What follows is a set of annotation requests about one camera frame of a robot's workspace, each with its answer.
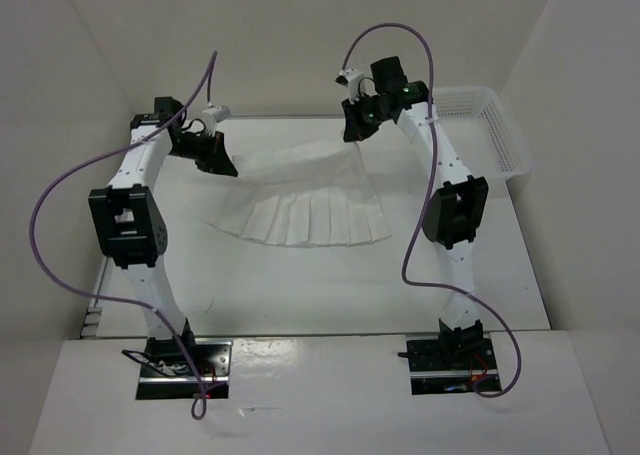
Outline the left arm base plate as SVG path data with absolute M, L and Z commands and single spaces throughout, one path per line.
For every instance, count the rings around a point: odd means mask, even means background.
M 123 349 L 121 354 L 139 366 L 136 399 L 178 400 L 199 397 L 194 371 L 181 352 L 172 359 L 151 352 L 148 340 L 144 350 Z M 197 338 L 193 361 L 206 389 L 208 399 L 229 397 L 233 342 L 231 340 Z

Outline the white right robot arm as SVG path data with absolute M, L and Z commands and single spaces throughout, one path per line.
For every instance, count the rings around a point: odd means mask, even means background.
M 409 81 L 398 57 L 373 63 L 369 77 L 372 95 L 364 88 L 361 71 L 343 68 L 337 75 L 337 83 L 349 91 L 342 103 L 343 139 L 364 141 L 391 121 L 419 156 L 428 175 L 428 194 L 418 230 L 434 245 L 442 276 L 438 285 L 449 294 L 439 318 L 437 354 L 446 366 L 459 368 L 483 343 L 479 312 L 468 295 L 474 290 L 473 243 L 488 183 L 461 161 L 439 121 L 430 88 L 422 81 Z

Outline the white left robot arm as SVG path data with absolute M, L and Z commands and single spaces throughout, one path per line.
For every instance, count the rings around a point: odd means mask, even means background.
M 154 100 L 154 111 L 130 122 L 130 145 L 106 187 L 94 189 L 89 207 L 100 249 L 122 270 L 142 304 L 148 327 L 146 353 L 180 375 L 198 365 L 199 350 L 187 317 L 173 295 L 164 264 L 169 235 L 154 198 L 160 169 L 169 156 L 192 160 L 202 172 L 236 177 L 224 134 L 217 125 L 230 117 L 210 103 L 200 117 L 203 129 L 184 124 L 186 107 L 172 97 Z

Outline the white pleated skirt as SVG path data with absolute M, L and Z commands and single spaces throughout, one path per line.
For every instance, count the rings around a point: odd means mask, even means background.
M 355 143 L 321 140 L 233 158 L 238 178 L 205 222 L 241 240 L 315 248 L 391 236 Z

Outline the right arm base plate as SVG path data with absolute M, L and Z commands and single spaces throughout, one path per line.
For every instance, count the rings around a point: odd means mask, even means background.
M 481 393 L 502 390 L 489 336 L 484 337 L 479 349 L 463 355 L 460 361 L 444 359 L 436 336 L 407 338 L 406 347 L 397 356 L 408 364 L 413 396 L 473 393 L 475 384 Z

